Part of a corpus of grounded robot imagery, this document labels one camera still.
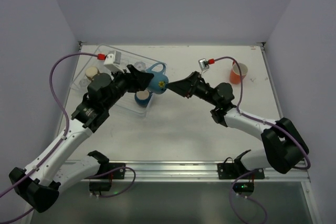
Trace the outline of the tall clear glass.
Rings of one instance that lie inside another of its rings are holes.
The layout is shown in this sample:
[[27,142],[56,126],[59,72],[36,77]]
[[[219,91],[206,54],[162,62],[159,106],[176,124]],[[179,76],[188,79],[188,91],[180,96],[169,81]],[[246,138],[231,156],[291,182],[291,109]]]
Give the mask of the tall clear glass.
[[133,65],[139,71],[145,71],[146,70],[146,64],[143,61],[135,62]]

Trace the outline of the dark blue cup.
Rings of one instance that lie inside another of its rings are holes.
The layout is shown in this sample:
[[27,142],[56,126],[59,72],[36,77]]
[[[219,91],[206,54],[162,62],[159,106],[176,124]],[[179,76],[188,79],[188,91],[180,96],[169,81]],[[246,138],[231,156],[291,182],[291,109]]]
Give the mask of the dark blue cup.
[[149,90],[138,91],[134,94],[134,100],[137,105],[141,107],[147,107],[152,97],[152,93]]

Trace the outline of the light blue flower mug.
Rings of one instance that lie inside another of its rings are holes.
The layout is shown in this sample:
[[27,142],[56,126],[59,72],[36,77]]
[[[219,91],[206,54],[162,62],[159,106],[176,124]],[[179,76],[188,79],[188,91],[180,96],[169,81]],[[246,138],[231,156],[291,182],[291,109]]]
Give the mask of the light blue flower mug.
[[[155,71],[154,68],[159,65],[162,66],[162,69],[160,71]],[[166,64],[163,62],[157,62],[153,64],[151,67],[147,68],[145,72],[154,74],[154,77],[150,81],[147,89],[155,94],[163,94],[166,91],[166,85],[169,83],[169,79],[165,75]]]

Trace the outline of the cream ceramic cup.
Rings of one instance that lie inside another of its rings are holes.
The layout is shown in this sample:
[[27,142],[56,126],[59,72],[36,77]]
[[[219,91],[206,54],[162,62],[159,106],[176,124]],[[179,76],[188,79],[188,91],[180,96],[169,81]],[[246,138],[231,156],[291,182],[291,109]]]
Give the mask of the cream ceramic cup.
[[99,73],[100,73],[100,71],[97,67],[89,67],[85,70],[85,76],[90,81],[92,81],[94,76],[96,76]]

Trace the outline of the orange mug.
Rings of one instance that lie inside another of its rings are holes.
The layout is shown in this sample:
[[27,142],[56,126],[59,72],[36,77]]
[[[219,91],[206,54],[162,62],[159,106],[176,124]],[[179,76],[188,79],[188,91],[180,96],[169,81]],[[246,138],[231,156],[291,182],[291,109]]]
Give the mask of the orange mug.
[[248,67],[243,63],[234,63],[229,75],[229,81],[231,84],[239,84],[247,75]]

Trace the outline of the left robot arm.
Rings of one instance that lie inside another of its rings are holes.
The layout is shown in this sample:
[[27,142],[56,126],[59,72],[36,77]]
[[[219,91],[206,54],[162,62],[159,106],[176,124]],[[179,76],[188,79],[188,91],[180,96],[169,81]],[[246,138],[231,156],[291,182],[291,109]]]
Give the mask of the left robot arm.
[[58,199],[62,183],[56,173],[82,142],[109,117],[109,110],[125,93],[145,90],[154,74],[127,66],[127,72],[99,73],[87,86],[63,132],[25,168],[15,167],[9,174],[15,192],[38,212],[48,210]]

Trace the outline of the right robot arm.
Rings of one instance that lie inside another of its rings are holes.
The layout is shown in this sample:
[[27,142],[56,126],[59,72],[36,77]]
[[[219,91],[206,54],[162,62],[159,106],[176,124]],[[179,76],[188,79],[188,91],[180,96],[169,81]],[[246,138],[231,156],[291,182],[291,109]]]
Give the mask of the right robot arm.
[[268,120],[243,112],[232,103],[233,88],[229,83],[222,82],[212,88],[199,72],[194,71],[166,87],[182,97],[196,96],[214,105],[211,115],[215,123],[243,131],[262,142],[261,150],[247,150],[234,159],[233,167],[237,173],[273,168],[285,174],[308,158],[309,149],[289,119]]

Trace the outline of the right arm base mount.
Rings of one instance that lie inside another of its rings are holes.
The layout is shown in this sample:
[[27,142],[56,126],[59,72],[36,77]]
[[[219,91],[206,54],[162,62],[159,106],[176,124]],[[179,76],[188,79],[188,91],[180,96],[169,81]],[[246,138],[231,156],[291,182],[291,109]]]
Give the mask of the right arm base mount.
[[239,157],[235,159],[228,157],[223,162],[217,163],[219,179],[233,180],[248,172],[249,170],[243,166]]

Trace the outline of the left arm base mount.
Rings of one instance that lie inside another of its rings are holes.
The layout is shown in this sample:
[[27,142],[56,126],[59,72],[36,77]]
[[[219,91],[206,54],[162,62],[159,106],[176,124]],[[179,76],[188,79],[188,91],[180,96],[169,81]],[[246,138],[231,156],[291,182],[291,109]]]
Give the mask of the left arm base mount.
[[89,179],[124,179],[126,163],[111,163],[101,164],[98,172]]

